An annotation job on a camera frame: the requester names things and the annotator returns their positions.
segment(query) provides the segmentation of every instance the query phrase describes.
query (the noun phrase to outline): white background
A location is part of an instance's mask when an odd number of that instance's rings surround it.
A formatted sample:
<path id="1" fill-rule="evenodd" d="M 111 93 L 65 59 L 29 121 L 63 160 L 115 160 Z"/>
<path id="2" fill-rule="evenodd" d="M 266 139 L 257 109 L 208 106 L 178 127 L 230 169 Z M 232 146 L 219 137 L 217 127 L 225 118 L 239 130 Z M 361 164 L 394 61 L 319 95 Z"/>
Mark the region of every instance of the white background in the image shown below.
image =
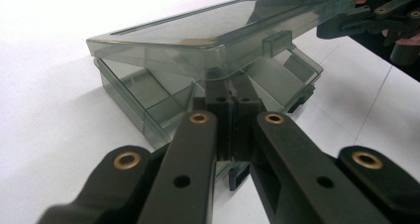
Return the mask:
<path id="1" fill-rule="evenodd" d="M 0 0 L 0 223 L 70 202 L 118 147 L 150 149 L 102 88 L 87 38 L 226 1 Z M 419 83 L 348 38 L 295 43 L 325 69 L 299 126 L 330 155 L 364 145 L 420 180 Z M 236 193 L 216 184 L 213 223 L 267 223 L 250 178 Z"/>

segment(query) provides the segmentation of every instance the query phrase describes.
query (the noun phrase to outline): smoky gray plastic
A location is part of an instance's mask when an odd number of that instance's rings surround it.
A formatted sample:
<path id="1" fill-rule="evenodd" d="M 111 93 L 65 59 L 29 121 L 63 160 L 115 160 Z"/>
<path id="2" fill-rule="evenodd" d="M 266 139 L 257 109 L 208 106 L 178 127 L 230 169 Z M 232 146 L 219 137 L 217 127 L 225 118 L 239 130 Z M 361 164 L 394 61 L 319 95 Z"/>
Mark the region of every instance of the smoky gray plastic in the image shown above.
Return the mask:
<path id="1" fill-rule="evenodd" d="M 236 0 L 87 40 L 95 57 L 196 80 L 221 79 L 340 13 L 356 0 Z"/>

